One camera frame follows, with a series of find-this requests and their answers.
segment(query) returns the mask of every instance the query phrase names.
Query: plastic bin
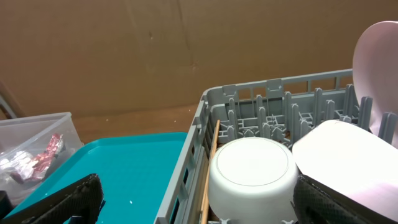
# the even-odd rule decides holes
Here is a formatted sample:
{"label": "plastic bin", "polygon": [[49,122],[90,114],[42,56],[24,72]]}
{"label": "plastic bin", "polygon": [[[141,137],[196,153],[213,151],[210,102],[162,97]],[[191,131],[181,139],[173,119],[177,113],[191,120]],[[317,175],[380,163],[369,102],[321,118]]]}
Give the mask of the plastic bin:
{"label": "plastic bin", "polygon": [[52,169],[63,164],[72,154],[82,147],[72,123],[71,113],[57,113],[28,118],[0,121],[0,190],[5,190],[15,206],[33,192],[42,181],[19,184],[7,171],[7,162],[20,152],[32,156],[43,153],[53,134],[62,135],[67,156],[52,162]]}
{"label": "plastic bin", "polygon": [[[340,88],[344,77],[352,77],[352,70],[316,73],[235,85],[206,90],[185,140],[181,155],[159,208],[156,224],[198,223],[208,168],[208,156],[216,121],[221,121],[218,143],[236,138],[262,137],[279,141],[291,149],[294,142],[324,120],[340,119],[369,129],[372,99],[364,97],[359,107],[354,86]],[[314,88],[317,80],[334,80],[331,90]],[[289,84],[306,84],[303,93],[286,91]],[[255,95],[262,89],[265,95]],[[249,99],[239,95],[250,92]],[[397,116],[385,113],[379,137],[391,143]],[[183,175],[188,170],[188,181]]]}

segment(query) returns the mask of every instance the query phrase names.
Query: white bowl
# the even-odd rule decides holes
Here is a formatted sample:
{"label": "white bowl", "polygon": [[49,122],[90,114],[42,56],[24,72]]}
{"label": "white bowl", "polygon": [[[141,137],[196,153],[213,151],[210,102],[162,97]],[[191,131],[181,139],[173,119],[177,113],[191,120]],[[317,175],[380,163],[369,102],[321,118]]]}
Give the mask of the white bowl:
{"label": "white bowl", "polygon": [[210,207],[218,218],[240,224],[296,221],[291,202],[297,176],[284,145],[255,137],[231,141],[210,164]]}

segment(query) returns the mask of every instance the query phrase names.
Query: clear plastic container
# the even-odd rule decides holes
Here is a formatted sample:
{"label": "clear plastic container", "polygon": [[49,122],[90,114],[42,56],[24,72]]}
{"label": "clear plastic container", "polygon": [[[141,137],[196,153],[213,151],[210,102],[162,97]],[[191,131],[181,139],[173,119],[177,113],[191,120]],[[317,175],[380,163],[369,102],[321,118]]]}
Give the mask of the clear plastic container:
{"label": "clear plastic container", "polygon": [[[45,177],[40,181],[23,183],[11,178],[7,169],[11,161],[22,152],[26,152],[30,157],[42,154],[54,134],[62,136],[64,147],[62,156],[56,157],[51,162]],[[82,143],[72,123],[71,113],[0,121],[0,190],[7,192],[14,206],[18,205],[47,178],[50,172],[62,165],[81,147]]]}

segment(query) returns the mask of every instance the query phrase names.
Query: plastic tray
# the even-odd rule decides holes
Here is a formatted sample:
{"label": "plastic tray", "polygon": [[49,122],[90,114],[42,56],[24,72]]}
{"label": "plastic tray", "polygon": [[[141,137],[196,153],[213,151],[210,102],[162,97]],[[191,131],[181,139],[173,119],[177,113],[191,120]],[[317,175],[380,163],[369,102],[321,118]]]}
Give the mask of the plastic tray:
{"label": "plastic tray", "polygon": [[167,133],[91,142],[11,214],[96,173],[106,201],[97,223],[153,223],[186,137]]}
{"label": "plastic tray", "polygon": [[[196,224],[200,221],[209,148],[218,119],[221,120],[219,143],[257,136],[279,141],[291,148],[294,142],[328,119],[340,119],[368,130],[372,99],[363,98],[359,107],[354,86],[340,88],[340,81],[344,77],[352,77],[352,70],[226,85],[206,90],[201,96],[155,223]],[[333,88],[313,88],[316,87],[313,83],[317,80],[333,80]],[[306,84],[307,90],[291,94],[286,91],[287,85],[291,84]],[[257,89],[262,89],[265,95],[254,95],[254,90]],[[241,90],[250,92],[249,99],[242,99],[239,95]],[[391,143],[396,121],[395,114],[385,113],[381,124],[381,130],[384,131],[381,131],[379,137]],[[195,173],[195,178],[184,184],[182,177],[186,169]],[[173,209],[177,199],[180,201],[178,210]]]}

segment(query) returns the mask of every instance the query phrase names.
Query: teal tray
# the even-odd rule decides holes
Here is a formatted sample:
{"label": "teal tray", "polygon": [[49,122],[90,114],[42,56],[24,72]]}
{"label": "teal tray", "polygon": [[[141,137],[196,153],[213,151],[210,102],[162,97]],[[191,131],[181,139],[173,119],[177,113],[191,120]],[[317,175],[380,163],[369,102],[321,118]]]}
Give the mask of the teal tray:
{"label": "teal tray", "polygon": [[166,133],[93,141],[10,215],[95,173],[106,201],[97,223],[153,224],[186,137],[186,133]]}

